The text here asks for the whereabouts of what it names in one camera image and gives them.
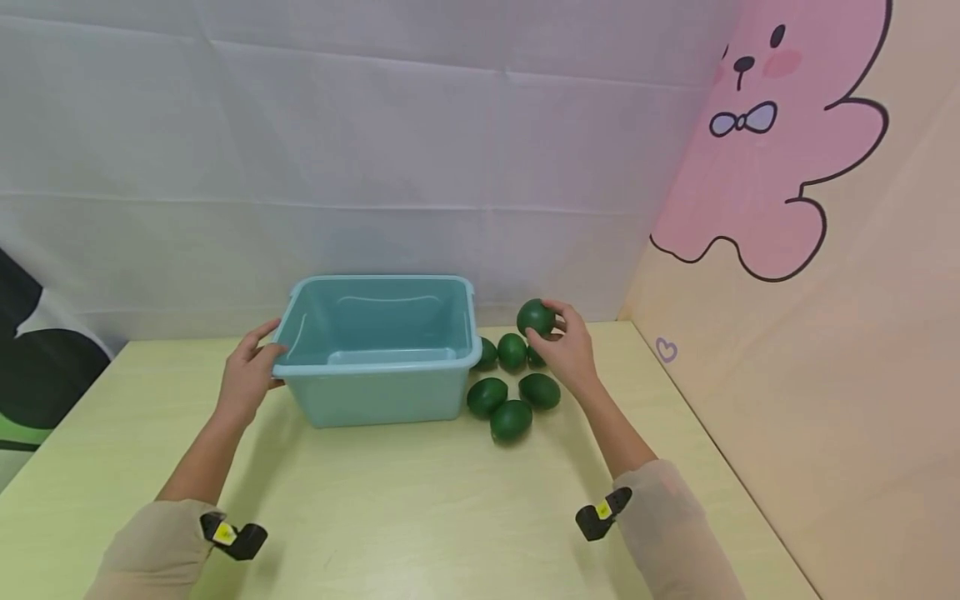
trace beige sleeve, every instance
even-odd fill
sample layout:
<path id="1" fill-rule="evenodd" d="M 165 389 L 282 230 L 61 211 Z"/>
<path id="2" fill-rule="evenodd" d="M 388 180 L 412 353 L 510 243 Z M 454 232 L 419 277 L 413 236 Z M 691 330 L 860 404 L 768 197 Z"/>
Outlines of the beige sleeve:
<path id="1" fill-rule="evenodd" d="M 633 497 L 616 518 L 654 600 L 742 600 L 743 589 L 677 468 L 653 461 L 613 488 Z"/>
<path id="2" fill-rule="evenodd" d="M 197 500 L 140 509 L 104 553 L 86 600 L 186 600 L 210 554 L 200 516 L 219 512 Z"/>

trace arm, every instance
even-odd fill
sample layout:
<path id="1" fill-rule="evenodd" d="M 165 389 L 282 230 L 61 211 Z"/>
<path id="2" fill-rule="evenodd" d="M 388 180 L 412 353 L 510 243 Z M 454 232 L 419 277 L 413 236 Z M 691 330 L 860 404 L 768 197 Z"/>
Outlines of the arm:
<path id="1" fill-rule="evenodd" d="M 258 348 L 279 319 L 251 331 L 227 358 L 213 416 L 180 459 L 156 500 L 200 500 L 216 504 L 244 431 L 268 391 L 283 385 L 271 378 L 274 361 L 286 351 L 279 344 Z"/>
<path id="2" fill-rule="evenodd" d="M 163 598 L 185 600 L 200 578 L 211 544 L 200 516 L 215 506 L 233 455 L 269 390 L 285 348 L 257 345 L 276 329 L 270 321 L 248 333 L 227 359 L 213 415 L 180 459 L 156 501 L 133 516 L 107 548 L 88 600 Z"/>
<path id="3" fill-rule="evenodd" d="M 569 304 L 543 303 L 559 313 L 561 333 L 543 339 L 527 329 L 527 339 L 583 409 L 614 488 L 634 491 L 617 523 L 655 600 L 744 598 L 700 503 L 677 469 L 658 460 L 600 381 L 584 320 Z"/>

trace right hand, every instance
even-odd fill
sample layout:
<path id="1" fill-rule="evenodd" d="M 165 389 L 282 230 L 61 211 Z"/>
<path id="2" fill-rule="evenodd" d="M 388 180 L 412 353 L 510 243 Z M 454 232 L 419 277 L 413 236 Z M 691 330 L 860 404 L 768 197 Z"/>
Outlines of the right hand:
<path id="1" fill-rule="evenodd" d="M 543 339 L 528 327 L 527 341 L 543 357 L 547 367 L 560 382 L 575 396 L 579 396 L 590 386 L 600 382 L 593 362 L 593 342 L 590 340 L 587 324 L 569 304 L 556 300 L 542 302 L 559 315 L 555 328 L 561 333 L 554 332 Z"/>
<path id="2" fill-rule="evenodd" d="M 274 361 L 287 348 L 280 344 L 260 346 L 260 340 L 273 333 L 278 325 L 280 319 L 273 319 L 254 329 L 227 358 L 214 419 L 246 427 L 253 421 L 267 392 L 283 385 L 283 381 L 273 379 L 272 371 Z"/>

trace heart drawing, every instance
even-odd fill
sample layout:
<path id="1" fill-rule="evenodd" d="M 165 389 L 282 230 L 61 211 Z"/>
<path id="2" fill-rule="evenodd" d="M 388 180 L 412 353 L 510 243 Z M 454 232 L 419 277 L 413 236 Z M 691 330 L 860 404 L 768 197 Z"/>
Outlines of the heart drawing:
<path id="1" fill-rule="evenodd" d="M 675 358 L 677 358 L 677 345 L 673 342 L 667 342 L 663 338 L 657 338 L 657 354 L 660 355 L 660 360 L 664 364 L 672 363 Z"/>

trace green ball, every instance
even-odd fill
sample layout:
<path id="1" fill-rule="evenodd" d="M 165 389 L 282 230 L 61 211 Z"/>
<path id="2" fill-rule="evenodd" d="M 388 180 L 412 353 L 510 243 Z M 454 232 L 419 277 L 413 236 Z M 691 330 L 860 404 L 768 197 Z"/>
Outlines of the green ball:
<path id="1" fill-rule="evenodd" d="M 489 419 L 507 401 L 507 384 L 496 377 L 481 379 L 467 392 L 467 408 L 480 419 Z"/>
<path id="2" fill-rule="evenodd" d="M 560 386 L 541 372 L 520 379 L 520 397 L 538 410 L 550 410 L 560 404 Z"/>
<path id="3" fill-rule="evenodd" d="M 490 417 L 490 432 L 498 442 L 513 442 L 533 421 L 534 413 L 526 402 L 507 400 Z"/>
<path id="4" fill-rule="evenodd" d="M 527 347 L 527 362 L 530 363 L 530 366 L 534 369 L 543 369 L 546 367 L 546 361 L 543 360 L 543 357 L 540 356 L 540 353 L 537 352 L 534 347 Z"/>
<path id="5" fill-rule="evenodd" d="M 516 313 L 516 328 L 524 336 L 527 334 L 527 327 L 536 331 L 541 338 L 545 338 L 553 331 L 553 326 L 557 322 L 557 313 L 543 305 L 539 298 L 528 300 L 520 307 Z"/>
<path id="6" fill-rule="evenodd" d="M 527 344 L 523 338 L 515 333 L 508 333 L 500 338 L 496 347 L 496 354 L 500 365 L 507 371 L 518 371 L 527 362 Z"/>
<path id="7" fill-rule="evenodd" d="M 487 338 L 480 338 L 480 344 L 483 347 L 483 353 L 480 355 L 480 362 L 473 368 L 477 371 L 489 371 L 496 367 L 496 346 Z"/>

